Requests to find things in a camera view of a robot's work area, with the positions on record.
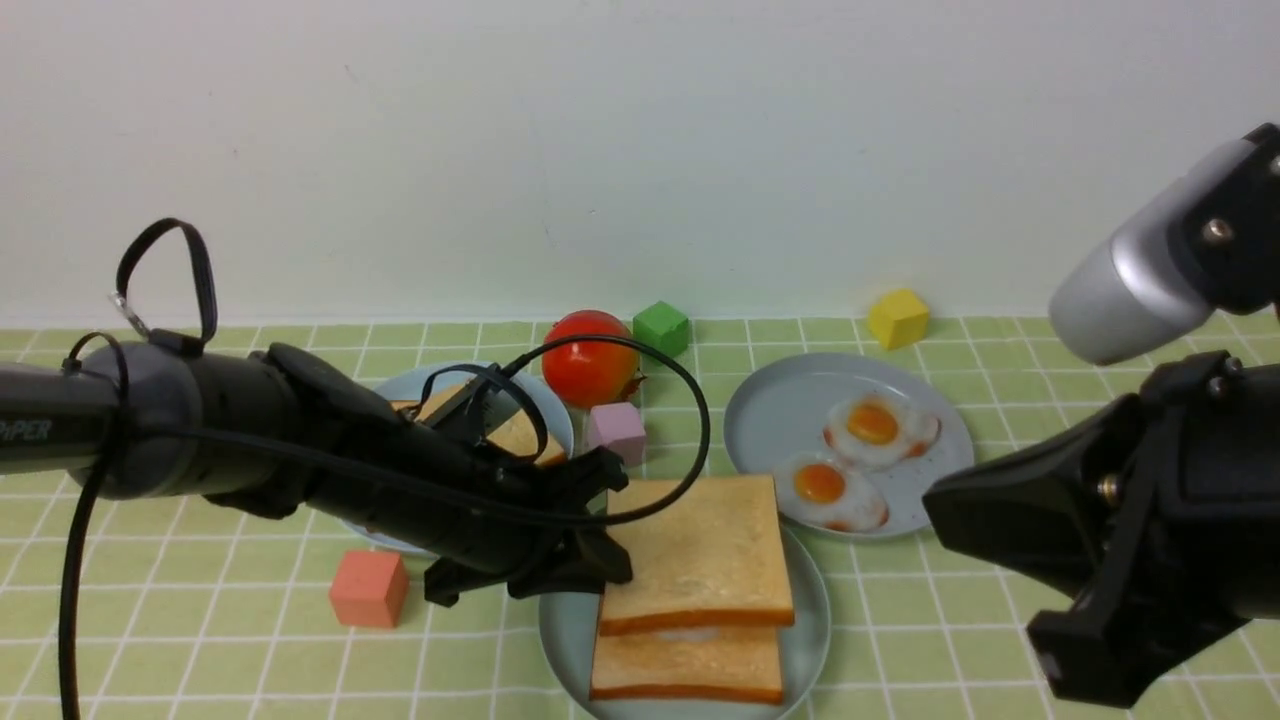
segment green cube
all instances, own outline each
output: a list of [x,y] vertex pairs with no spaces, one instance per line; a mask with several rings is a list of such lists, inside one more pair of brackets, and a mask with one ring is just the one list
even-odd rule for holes
[[632,319],[631,328],[636,340],[668,357],[676,357],[687,350],[692,334],[689,318],[666,302],[655,302],[641,310]]

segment wooden block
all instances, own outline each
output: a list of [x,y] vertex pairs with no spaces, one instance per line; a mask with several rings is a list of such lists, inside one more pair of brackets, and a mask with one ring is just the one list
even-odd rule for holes
[[632,318],[631,333],[668,357],[687,350],[692,340],[689,318],[666,302],[655,302]]
[[408,571],[396,552],[348,551],[329,587],[329,602],[343,625],[394,628],[408,594]]
[[867,324],[884,350],[897,350],[924,340],[929,306],[910,290],[896,290],[872,306]]
[[645,430],[640,410],[630,402],[596,405],[586,427],[586,446],[604,446],[627,466],[644,461]]

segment tomato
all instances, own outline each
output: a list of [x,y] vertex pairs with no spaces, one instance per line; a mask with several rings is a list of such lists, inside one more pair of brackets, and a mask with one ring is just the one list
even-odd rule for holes
[[[631,337],[631,331],[608,313],[579,310],[556,323],[545,342],[573,334]],[[644,379],[637,377],[639,369],[637,351],[608,342],[571,342],[543,355],[547,384],[582,410],[630,398]]]

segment bread slice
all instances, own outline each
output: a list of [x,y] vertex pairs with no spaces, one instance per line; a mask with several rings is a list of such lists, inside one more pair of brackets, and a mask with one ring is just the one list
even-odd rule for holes
[[[676,480],[632,480],[608,493],[611,514],[649,505]],[[769,475],[701,478],[671,507],[609,536],[631,556],[634,579],[608,584],[603,637],[705,626],[795,623]]]
[[[448,402],[451,397],[457,395],[462,389],[462,384],[456,384],[447,387],[440,392],[436,392],[422,404],[422,410],[417,414],[419,420],[425,420],[430,418],[442,405]],[[403,410],[416,405],[413,401],[393,401],[392,407],[396,410]],[[515,415],[507,419],[506,423],[498,425],[493,432],[489,433],[489,442],[497,445],[498,447],[511,452],[512,455],[532,455],[538,451],[538,433],[534,432],[534,423],[529,419],[529,415],[520,410]],[[543,454],[538,456],[534,462],[540,468],[548,468],[558,462],[563,462],[568,459],[568,454],[561,447],[559,442],[547,433],[547,448]]]
[[699,698],[781,705],[774,628],[707,628],[598,637],[591,700]]

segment yellow cube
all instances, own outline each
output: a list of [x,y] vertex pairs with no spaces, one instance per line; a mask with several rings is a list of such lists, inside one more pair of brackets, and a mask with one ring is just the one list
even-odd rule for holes
[[895,290],[872,307],[867,324],[881,347],[897,350],[924,338],[929,306],[910,290]]

